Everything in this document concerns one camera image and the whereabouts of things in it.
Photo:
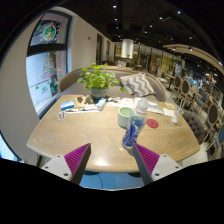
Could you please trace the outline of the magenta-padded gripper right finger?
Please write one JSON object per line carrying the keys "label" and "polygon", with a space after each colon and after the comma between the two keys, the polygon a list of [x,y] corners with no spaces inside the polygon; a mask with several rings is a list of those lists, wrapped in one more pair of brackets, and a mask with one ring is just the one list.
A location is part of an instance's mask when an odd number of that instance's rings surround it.
{"label": "magenta-padded gripper right finger", "polygon": [[167,154],[158,155],[137,143],[133,145],[132,152],[145,185],[182,169],[182,167]]}

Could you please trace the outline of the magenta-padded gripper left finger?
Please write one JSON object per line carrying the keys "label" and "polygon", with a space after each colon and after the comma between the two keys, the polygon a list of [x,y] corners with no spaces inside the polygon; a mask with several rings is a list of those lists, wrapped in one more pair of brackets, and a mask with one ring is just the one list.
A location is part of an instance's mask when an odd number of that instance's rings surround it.
{"label": "magenta-padded gripper left finger", "polygon": [[66,155],[54,156],[42,169],[79,185],[90,154],[91,144],[87,143]]}

